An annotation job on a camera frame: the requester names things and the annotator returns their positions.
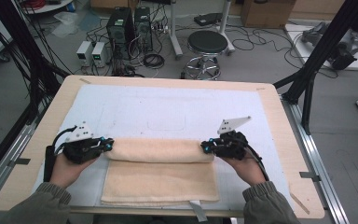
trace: beige towel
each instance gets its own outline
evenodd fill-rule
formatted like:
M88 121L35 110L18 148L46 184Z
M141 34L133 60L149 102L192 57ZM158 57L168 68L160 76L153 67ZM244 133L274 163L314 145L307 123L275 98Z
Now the beige towel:
M115 139L105 155L112 160L102 203L163 206L219 200L213 155L204 154L199 141Z

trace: black pole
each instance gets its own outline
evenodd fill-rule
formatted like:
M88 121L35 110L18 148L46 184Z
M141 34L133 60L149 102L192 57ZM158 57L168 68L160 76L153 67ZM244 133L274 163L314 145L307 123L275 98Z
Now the black pole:
M304 91L306 92L301 124L307 134L310 134L310 105L316 74L324 62L330 57L342 36L351 28L351 25L357 17L358 0L346 0L304 66L290 77L286 77L274 83L275 88L278 89L293 82L289 90L282 95L283 100L289 102L289 104L297 104L298 98Z

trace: computer tower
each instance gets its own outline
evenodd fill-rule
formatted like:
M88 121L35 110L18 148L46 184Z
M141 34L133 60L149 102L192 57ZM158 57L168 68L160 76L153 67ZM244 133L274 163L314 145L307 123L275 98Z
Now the computer tower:
M130 60L136 43L135 31L129 7L116 7L106 24L109 42L115 59Z
M150 22L150 7L137 7L134 17L136 35L138 38L139 49L144 51L153 50L153 38Z

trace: stool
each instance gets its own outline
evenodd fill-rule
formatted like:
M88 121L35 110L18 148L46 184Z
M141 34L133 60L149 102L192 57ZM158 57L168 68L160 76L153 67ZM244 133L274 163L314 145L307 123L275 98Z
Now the stool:
M216 56L227 49L226 38L214 31L197 31L188 37L187 42L188 48L199 54L199 57L191 59L186 64L186 73L194 79L216 80L220 76Z

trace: power supply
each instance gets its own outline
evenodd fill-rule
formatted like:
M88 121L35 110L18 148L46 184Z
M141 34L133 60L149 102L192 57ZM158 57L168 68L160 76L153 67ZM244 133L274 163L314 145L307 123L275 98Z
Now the power supply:
M135 39L131 9L129 7L116 7L108 23L106 30L115 59L130 60L131 53L136 43L131 43Z
M134 13L136 35L140 36L138 45L144 51L153 50L153 39L150 22L150 7L137 7Z
M77 50L77 57L80 60L81 66L89 67L92 63L92 44L89 41L83 41L80 48Z
M97 67L105 67L108 57L104 42L97 42L92 51L92 58Z

